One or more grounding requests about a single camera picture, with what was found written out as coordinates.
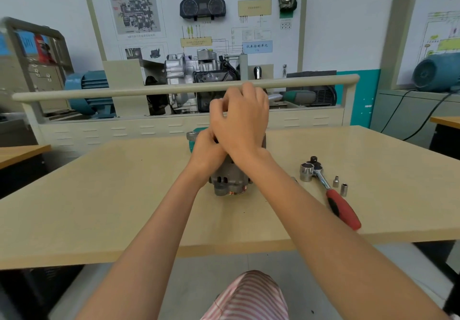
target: black cable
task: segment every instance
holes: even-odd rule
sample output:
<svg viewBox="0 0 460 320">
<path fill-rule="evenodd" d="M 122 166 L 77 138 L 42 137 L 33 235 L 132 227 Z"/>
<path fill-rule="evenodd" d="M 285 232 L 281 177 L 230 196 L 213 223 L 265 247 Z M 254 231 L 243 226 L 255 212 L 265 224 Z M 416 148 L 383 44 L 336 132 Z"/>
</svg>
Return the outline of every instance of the black cable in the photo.
<svg viewBox="0 0 460 320">
<path fill-rule="evenodd" d="M 401 97 L 401 100 L 399 101 L 398 105 L 396 106 L 395 110 L 393 111 L 393 113 L 391 114 L 390 116 L 390 119 L 388 119 L 388 121 L 386 122 L 385 126 L 383 127 L 382 131 L 380 131 L 380 133 L 383 132 L 383 130 L 385 130 L 385 128 L 387 127 L 388 123 L 390 122 L 390 120 L 393 118 L 393 115 L 396 113 L 396 111 L 398 110 L 399 108 L 399 105 L 401 104 L 401 102 L 403 102 L 403 99 L 404 97 L 406 97 L 406 95 L 411 92 L 411 91 L 415 91 L 415 89 L 412 89 L 412 90 L 409 90 L 408 92 L 406 92 L 402 97 Z"/>
<path fill-rule="evenodd" d="M 409 138 L 417 135 L 417 133 L 422 130 L 422 128 L 425 126 L 426 122 L 430 119 L 431 115 L 434 113 L 434 111 L 439 107 L 439 105 L 441 103 L 443 103 L 449 96 L 452 96 L 453 94 L 455 94 L 457 91 L 451 91 L 449 92 L 446 96 L 444 96 L 435 106 L 434 108 L 431 110 L 431 112 L 428 114 L 428 117 L 425 119 L 425 121 L 423 122 L 423 124 L 417 129 L 417 131 L 415 131 L 413 134 L 411 134 L 409 137 L 406 137 L 405 139 L 403 139 L 403 141 L 407 141 Z"/>
</svg>

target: adjacent display board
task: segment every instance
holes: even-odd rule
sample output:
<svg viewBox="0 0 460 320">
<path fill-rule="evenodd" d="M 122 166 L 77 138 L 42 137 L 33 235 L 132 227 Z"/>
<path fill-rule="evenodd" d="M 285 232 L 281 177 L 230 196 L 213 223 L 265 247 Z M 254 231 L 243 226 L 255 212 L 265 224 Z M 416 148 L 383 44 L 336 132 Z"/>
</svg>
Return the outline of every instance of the adjacent display board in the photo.
<svg viewBox="0 0 460 320">
<path fill-rule="evenodd" d="M 460 0 L 415 0 L 397 84 L 411 84 L 414 68 L 429 55 L 459 50 Z"/>
<path fill-rule="evenodd" d="M 244 52 L 249 65 L 273 64 L 274 78 L 283 77 L 284 65 L 287 73 L 301 67 L 302 0 L 291 13 L 280 12 L 278 0 L 87 2 L 103 60 L 162 63 L 168 54 L 213 49 L 217 55 Z"/>
</svg>

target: gauge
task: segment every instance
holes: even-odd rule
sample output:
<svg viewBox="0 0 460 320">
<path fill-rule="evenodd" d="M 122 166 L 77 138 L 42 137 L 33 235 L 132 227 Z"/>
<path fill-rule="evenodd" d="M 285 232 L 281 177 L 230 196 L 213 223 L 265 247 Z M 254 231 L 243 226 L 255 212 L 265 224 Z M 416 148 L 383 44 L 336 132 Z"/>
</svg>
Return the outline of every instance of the gauge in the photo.
<svg viewBox="0 0 460 320">
<path fill-rule="evenodd" d="M 198 12 L 198 4 L 195 0 L 186 0 L 182 4 L 182 11 L 187 16 L 196 15 L 196 13 Z"/>
<path fill-rule="evenodd" d="M 211 14 L 217 15 L 222 13 L 222 11 L 224 10 L 224 3 L 222 2 L 222 0 L 210 0 L 208 8 Z"/>
</svg>

